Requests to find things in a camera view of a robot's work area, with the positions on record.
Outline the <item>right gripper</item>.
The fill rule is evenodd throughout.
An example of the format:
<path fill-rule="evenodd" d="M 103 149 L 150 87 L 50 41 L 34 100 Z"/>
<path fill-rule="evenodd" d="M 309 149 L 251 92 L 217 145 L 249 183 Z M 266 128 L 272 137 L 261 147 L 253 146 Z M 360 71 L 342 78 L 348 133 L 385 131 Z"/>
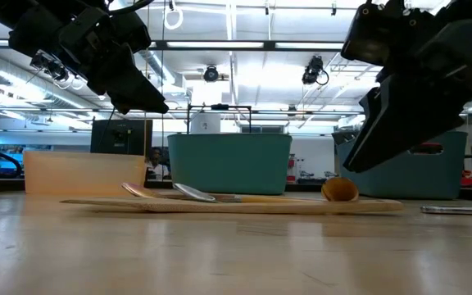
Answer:
<path fill-rule="evenodd" d="M 462 125 L 472 101 L 472 0 L 437 13 L 401 1 L 361 4 L 341 55 L 380 67 L 344 166 L 364 172 Z"/>

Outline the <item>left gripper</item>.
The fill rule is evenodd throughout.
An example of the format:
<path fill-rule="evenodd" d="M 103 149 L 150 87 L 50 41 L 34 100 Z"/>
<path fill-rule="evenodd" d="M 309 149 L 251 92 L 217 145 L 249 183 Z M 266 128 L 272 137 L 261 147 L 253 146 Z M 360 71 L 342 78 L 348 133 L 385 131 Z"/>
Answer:
<path fill-rule="evenodd" d="M 29 57 L 42 53 L 59 61 L 84 77 L 95 93 L 108 95 L 124 115 L 132 110 L 169 111 L 164 96 L 134 64 L 133 54 L 152 40 L 133 11 L 31 7 L 11 30 L 8 42 L 10 48 Z"/>

